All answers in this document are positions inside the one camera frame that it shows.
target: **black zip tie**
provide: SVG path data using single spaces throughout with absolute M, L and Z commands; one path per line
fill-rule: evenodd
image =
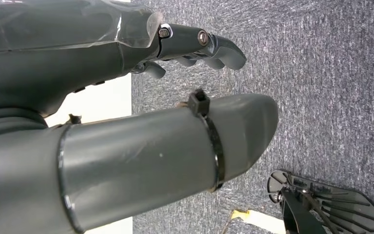
M 202 89 L 197 89 L 190 94 L 187 106 L 196 117 L 203 121 L 210 138 L 211 146 L 213 147 L 215 154 L 216 182 L 214 187 L 210 189 L 210 192 L 214 192 L 223 185 L 225 176 L 225 160 L 219 133 L 217 132 L 214 122 L 207 115 L 210 110 L 210 99 Z

